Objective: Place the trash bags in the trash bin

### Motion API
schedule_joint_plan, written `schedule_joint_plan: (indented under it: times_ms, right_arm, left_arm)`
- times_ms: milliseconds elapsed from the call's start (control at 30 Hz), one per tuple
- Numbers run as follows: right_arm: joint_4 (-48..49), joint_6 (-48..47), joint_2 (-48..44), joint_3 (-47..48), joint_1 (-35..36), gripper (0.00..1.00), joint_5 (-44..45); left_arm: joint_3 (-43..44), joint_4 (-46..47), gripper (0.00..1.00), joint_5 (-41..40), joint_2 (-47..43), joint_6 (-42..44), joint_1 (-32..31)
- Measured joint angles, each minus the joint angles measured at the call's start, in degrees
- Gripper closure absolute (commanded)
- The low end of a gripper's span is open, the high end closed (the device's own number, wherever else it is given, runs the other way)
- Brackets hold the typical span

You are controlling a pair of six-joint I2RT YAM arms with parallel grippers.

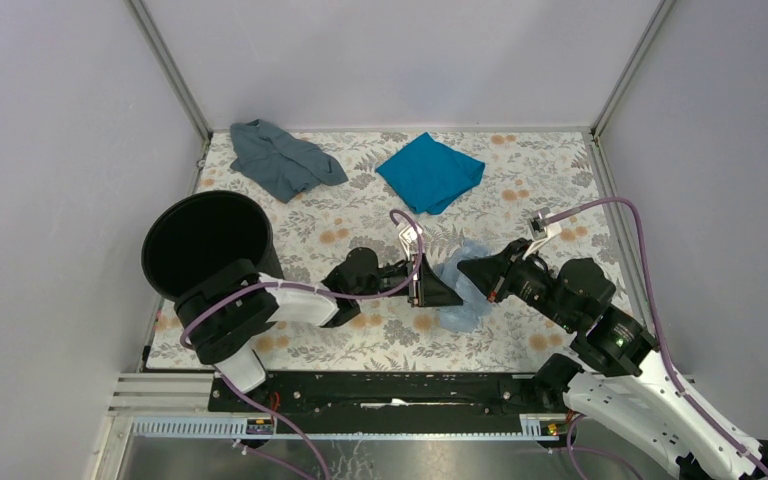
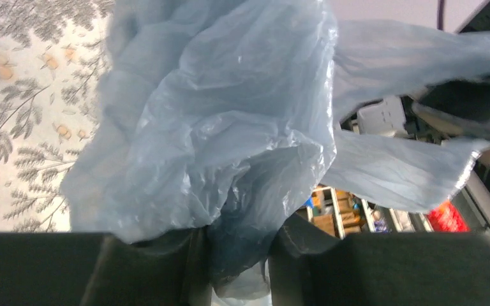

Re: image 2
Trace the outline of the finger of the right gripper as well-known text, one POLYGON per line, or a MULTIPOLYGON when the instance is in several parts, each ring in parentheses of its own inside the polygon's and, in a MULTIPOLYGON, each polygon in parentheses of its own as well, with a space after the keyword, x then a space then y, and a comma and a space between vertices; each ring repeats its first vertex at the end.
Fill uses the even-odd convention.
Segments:
POLYGON ((434 86, 412 110, 439 132, 490 141, 490 77, 434 86))

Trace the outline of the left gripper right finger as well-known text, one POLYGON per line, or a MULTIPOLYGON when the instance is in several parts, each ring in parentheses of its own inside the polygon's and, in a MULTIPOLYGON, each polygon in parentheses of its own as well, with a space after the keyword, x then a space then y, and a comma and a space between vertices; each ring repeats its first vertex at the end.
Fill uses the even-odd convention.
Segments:
POLYGON ((332 237, 298 215, 268 258, 274 305, 490 305, 490 235, 332 237))

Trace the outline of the light blue trash bag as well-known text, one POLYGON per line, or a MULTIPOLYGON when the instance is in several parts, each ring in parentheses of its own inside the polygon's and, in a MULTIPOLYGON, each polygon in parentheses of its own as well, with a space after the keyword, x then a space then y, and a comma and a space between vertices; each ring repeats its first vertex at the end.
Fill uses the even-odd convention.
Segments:
POLYGON ((317 184, 428 212, 490 147, 335 128, 368 101, 490 75, 490 31, 337 21, 326 1, 117 1, 106 44, 100 125, 61 184, 71 230, 131 244, 207 227, 220 297, 268 294, 259 264, 317 184))

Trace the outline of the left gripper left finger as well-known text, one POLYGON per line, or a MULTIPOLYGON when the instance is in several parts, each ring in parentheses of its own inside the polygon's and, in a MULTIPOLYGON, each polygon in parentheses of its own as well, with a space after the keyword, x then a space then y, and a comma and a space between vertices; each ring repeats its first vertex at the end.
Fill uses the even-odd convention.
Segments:
POLYGON ((0 233, 0 305, 210 305, 204 231, 0 233))

